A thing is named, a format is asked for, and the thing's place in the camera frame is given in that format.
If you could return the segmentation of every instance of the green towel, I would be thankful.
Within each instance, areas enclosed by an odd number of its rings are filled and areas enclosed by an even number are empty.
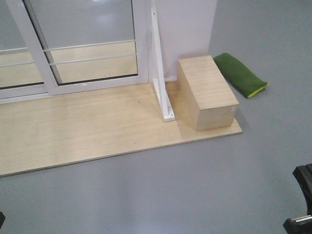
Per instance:
[[[269,85],[252,73],[241,61],[228,53],[216,56],[214,61],[224,78],[246,98],[253,97]]]

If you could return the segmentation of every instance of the white metal bracket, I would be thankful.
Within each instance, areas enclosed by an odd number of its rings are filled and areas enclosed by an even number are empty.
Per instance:
[[[157,11],[154,1],[151,13],[152,13],[152,54],[153,54],[152,56],[154,57],[156,63],[156,68],[153,66],[153,70],[155,69],[155,71],[152,73],[154,76],[153,77],[154,89],[157,94],[157,98],[159,101],[161,112],[164,116],[164,120],[173,121],[176,119],[176,117],[173,108],[171,106],[165,86]]]

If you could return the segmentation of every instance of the black object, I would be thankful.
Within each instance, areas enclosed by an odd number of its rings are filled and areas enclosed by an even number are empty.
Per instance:
[[[297,179],[307,203],[307,215],[312,215],[312,164],[296,167],[292,173]]]
[[[312,164],[298,166],[292,173],[298,181],[307,203],[307,215],[287,219],[283,224],[288,234],[312,234]]]
[[[5,220],[5,216],[4,214],[0,211],[0,229],[4,223],[4,220]]]
[[[312,234],[312,216],[287,219],[283,224],[288,234]]]

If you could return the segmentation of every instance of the yellow trim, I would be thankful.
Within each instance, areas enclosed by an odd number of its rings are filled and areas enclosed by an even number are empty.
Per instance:
[[[263,90],[265,87],[267,87],[268,85],[270,85],[269,83],[267,83],[266,85],[262,86],[261,88],[257,89],[256,91],[254,91],[252,94],[249,94],[247,98],[252,98],[254,95],[256,95],[257,93],[259,93],[261,90]]]

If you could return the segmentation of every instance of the wooden box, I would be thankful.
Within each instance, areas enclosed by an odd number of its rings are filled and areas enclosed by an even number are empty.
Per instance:
[[[177,80],[196,131],[232,124],[239,102],[211,56],[180,59]]]

